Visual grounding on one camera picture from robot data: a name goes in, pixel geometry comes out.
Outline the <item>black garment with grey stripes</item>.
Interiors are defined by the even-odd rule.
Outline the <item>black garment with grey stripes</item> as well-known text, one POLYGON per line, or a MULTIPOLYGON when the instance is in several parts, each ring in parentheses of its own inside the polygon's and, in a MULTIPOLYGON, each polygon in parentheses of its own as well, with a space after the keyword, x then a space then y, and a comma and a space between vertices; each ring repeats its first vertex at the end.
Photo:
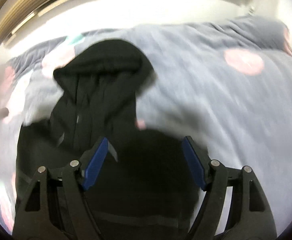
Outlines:
MULTIPOLYGON (((103 239, 185 239, 198 191, 182 141, 135 124, 136 94, 152 72, 147 57, 123 40, 98 42, 54 71, 63 95, 48 119, 20 130, 16 213, 39 167, 62 168, 107 138, 96 183, 84 192, 103 239)), ((65 231, 73 234, 57 190, 65 231)))

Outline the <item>grey blanket with pink hearts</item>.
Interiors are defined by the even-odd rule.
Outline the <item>grey blanket with pink hearts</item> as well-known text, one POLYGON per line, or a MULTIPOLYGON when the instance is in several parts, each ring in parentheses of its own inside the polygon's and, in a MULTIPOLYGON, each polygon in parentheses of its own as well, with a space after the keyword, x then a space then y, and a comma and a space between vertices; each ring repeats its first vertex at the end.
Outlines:
POLYGON ((250 165, 266 193, 276 230, 292 221, 292 55, 287 27, 259 16, 223 24, 144 25, 100 29, 41 42, 3 66, 0 108, 0 224, 14 223, 15 158, 22 124, 50 115, 62 90, 52 71, 111 38, 133 43, 150 60, 155 81, 137 99, 150 128, 190 135, 225 165, 250 165))

